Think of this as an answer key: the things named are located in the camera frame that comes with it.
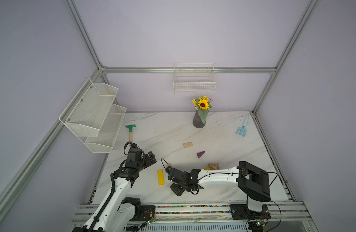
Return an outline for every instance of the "metal vent grille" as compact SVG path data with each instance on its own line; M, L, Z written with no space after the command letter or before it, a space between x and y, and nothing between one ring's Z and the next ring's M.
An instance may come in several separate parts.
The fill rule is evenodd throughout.
M213 232L246 232L245 222L201 222L201 223L152 223L142 231L213 231Z

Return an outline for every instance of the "dark purple vase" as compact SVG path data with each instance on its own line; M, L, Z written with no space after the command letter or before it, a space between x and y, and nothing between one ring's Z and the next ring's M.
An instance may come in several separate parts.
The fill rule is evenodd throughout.
M206 124L206 122L203 123L203 122L201 121L201 118L200 118L200 116L199 116L199 112L198 112L197 110L196 110L196 113L195 113L195 115L194 115L194 120L193 120L192 124L193 124L194 127L196 127L196 128L203 128L203 127L205 126L205 124Z

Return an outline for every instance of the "marble table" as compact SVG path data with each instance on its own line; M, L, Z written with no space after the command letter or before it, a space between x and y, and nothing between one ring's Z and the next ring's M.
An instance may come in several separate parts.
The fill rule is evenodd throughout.
M194 112L176 113L126 113L120 128L114 149L110 152L101 175L93 204L100 204L111 186L110 173L119 168L126 159L124 144L129 140L126 125L135 124L133 142L145 152L152 151L156 164L142 170L129 197L140 198L142 203L196 203L196 202L238 202L246 200L246 194L236 186L218 186L199 191L198 195L185 192L176 196L170 189L170 182L164 172L165 185L159 185L157 170L163 169L161 158L173 167L190 172L191 169L204 169L208 163L219 163L221 169L247 161L266 171L275 172L275 168L263 144L261 137L248 111L210 112L206 126L197 129L192 125ZM235 132L242 126L246 117L245 137ZM184 148L183 143L192 142L193 146ZM197 158L197 153L206 151ZM269 174L270 182L275 174ZM270 187L273 201L288 200L280 179Z

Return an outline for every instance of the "small wooden block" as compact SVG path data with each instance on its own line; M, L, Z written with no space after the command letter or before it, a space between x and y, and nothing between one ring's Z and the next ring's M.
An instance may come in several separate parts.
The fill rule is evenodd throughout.
M218 163L210 163L210 164L208 164L208 167L211 168L212 170L218 170L219 164Z
M157 170L157 177L159 179L159 185L164 185L164 173L162 172L162 169Z
M193 146L192 142L186 142L183 144L184 148Z

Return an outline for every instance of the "wire mesh basket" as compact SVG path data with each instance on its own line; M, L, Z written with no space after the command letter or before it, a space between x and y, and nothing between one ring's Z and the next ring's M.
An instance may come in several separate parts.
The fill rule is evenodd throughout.
M112 151L118 131L120 130L126 108L112 104L97 137L87 137L85 145L93 153Z
M93 83L88 79L78 92L84 92L81 99L77 103L72 100L73 104L70 103L59 117L92 153L108 153L115 144L126 113L125 107L113 103L117 90L116 87Z
M213 63L174 63L175 93L214 93Z
M97 136L117 90L105 83L91 83L62 123L76 136Z

